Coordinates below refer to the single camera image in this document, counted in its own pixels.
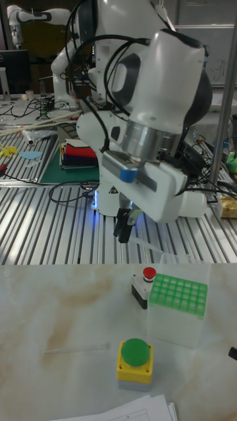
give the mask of cardboard box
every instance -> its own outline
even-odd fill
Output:
[[[221,196],[218,200],[217,210],[221,218],[237,218],[237,199]]]

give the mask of marble table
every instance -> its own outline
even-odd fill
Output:
[[[142,396],[117,387],[118,346],[131,337],[153,344],[151,395],[173,401],[180,421],[237,420],[237,361],[228,357],[237,347],[237,264],[211,267],[195,351],[147,337],[147,312],[130,291],[132,274],[143,267],[1,266],[1,421],[86,415]],[[110,349],[44,354],[104,343]]]

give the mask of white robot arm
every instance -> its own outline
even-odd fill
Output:
[[[123,114],[99,112],[109,135],[109,148],[108,141],[103,142],[106,133],[93,113],[80,117],[77,130],[97,153],[99,211],[114,216],[113,204],[117,208],[120,204],[115,235],[120,242],[127,242],[142,211],[156,222],[170,222],[178,216],[187,175],[174,154],[184,127],[208,111],[211,85],[203,74],[203,46],[174,32],[149,1],[96,3],[94,35],[103,39],[95,39],[93,76],[99,96],[105,99],[109,95],[109,101]],[[80,9],[78,25],[82,38]],[[124,36],[124,40],[114,40],[111,34]],[[124,50],[117,62],[117,52]],[[112,187],[119,191],[117,200],[110,194]]]
[[[9,19],[13,44],[17,49],[19,49],[23,42],[21,25],[40,21],[46,22],[50,25],[66,26],[70,17],[70,11],[66,9],[49,9],[43,12],[35,12],[32,9],[28,12],[16,5],[13,5],[7,7],[7,16]],[[67,48],[68,55],[71,59],[74,53],[74,43],[69,41]],[[61,78],[61,74],[65,71],[67,66],[68,60],[65,49],[63,49],[51,65],[53,73],[53,89],[55,94],[55,108],[76,108],[74,98],[67,93],[66,81]]]

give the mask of metal table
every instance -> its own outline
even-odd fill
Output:
[[[21,134],[1,142],[27,149]],[[26,168],[26,161],[15,156],[8,173],[24,180],[38,179],[57,148],[55,141],[39,142],[36,149],[43,151],[43,158],[38,166]],[[224,170],[220,179],[230,181]],[[149,264],[159,262],[162,252],[181,259],[188,255],[206,262],[237,262],[237,220],[220,219],[215,205],[203,218],[178,218],[170,224],[156,224],[143,214],[130,242],[120,244],[113,237],[115,218],[92,210],[92,200],[58,205],[50,201],[49,190],[1,178],[0,264]],[[79,187],[66,186],[54,197],[67,200],[79,194]]]

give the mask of green object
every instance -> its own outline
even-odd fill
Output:
[[[235,152],[227,156],[226,167],[232,174],[237,174],[237,154]]]
[[[157,274],[149,296],[149,304],[162,305],[197,316],[204,316],[207,285],[172,276]]]
[[[141,339],[129,339],[124,342],[121,355],[122,359],[133,367],[143,366],[150,358],[150,348]]]
[[[86,180],[98,180],[99,169],[98,168],[80,168],[75,170],[63,170],[59,166],[59,154],[58,150],[55,153],[52,161],[46,168],[40,183],[43,184],[59,184],[65,182],[83,182]]]

